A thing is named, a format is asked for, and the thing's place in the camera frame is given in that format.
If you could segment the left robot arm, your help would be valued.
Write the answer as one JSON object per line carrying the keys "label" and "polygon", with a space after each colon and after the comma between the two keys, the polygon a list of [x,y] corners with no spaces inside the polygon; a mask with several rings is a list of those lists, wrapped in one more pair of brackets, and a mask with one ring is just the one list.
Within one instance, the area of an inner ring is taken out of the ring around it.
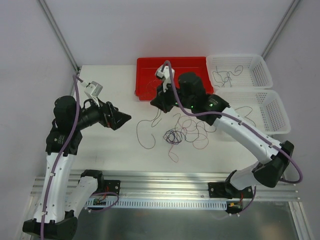
{"label": "left robot arm", "polygon": [[51,240],[71,240],[78,227],[78,216],[92,194],[105,190],[103,172],[85,170],[78,185],[66,196],[71,168],[82,140],[83,129],[94,124],[117,130],[132,117],[109,101],[85,100],[81,107],[70,95],[54,102],[54,120],[46,138],[46,173],[42,193],[33,217],[23,223],[22,231],[31,236]]}

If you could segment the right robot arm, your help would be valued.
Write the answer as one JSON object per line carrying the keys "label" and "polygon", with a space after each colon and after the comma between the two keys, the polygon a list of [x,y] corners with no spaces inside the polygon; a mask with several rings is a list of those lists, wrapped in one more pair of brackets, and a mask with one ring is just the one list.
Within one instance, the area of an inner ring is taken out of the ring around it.
{"label": "right robot arm", "polygon": [[214,188],[219,197],[232,199],[247,187],[261,184],[274,188],[281,181],[294,150],[291,142],[279,142],[249,126],[226,100],[206,93],[201,78],[194,72],[181,74],[178,88],[171,83],[169,73],[159,71],[155,76],[161,84],[150,102],[152,106],[164,113],[173,107],[189,109],[193,117],[225,132],[256,157],[255,164],[232,171],[220,186]]}

